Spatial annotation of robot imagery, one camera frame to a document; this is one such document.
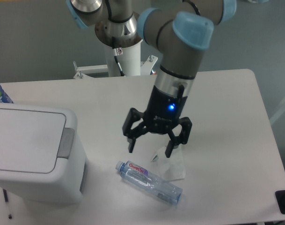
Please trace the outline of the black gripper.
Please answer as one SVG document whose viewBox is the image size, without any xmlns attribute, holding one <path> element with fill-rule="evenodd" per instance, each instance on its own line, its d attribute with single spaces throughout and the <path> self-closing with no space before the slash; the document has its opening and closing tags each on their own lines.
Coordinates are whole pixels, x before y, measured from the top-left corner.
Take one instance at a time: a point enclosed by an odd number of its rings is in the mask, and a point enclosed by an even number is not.
<svg viewBox="0 0 285 225">
<path fill-rule="evenodd" d="M 165 156 L 170 158 L 175 146 L 188 142 L 192 122 L 189 117 L 180 118 L 187 97 L 184 96 L 184 86 L 176 89 L 176 95 L 170 96 L 153 87 L 148 106 L 144 113 L 131 108 L 122 127 L 123 135 L 129 143 L 128 151 L 133 152 L 136 139 L 147 132 L 154 134 L 168 134 L 169 142 L 165 150 Z M 173 130 L 176 126 L 182 127 L 178 136 Z"/>
</svg>

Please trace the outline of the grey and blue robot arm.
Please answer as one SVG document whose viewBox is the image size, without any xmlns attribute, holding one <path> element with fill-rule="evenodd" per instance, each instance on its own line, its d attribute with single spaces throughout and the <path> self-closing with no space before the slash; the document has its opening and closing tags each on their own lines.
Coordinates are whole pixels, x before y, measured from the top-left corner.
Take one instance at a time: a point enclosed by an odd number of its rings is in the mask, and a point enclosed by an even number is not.
<svg viewBox="0 0 285 225">
<path fill-rule="evenodd" d="M 133 151 L 136 140 L 146 134 L 168 134 L 165 151 L 186 144 L 192 122 L 181 117 L 189 91 L 208 49 L 214 27 L 232 18 L 234 0 L 183 0 L 164 11 L 148 8 L 133 11 L 130 0 L 68 0 L 67 7 L 76 24 L 95 27 L 98 39 L 110 48 L 107 58 L 110 76 L 140 75 L 140 61 L 126 48 L 145 41 L 163 57 L 155 84 L 144 112 L 131 108 L 122 131 Z"/>
</svg>

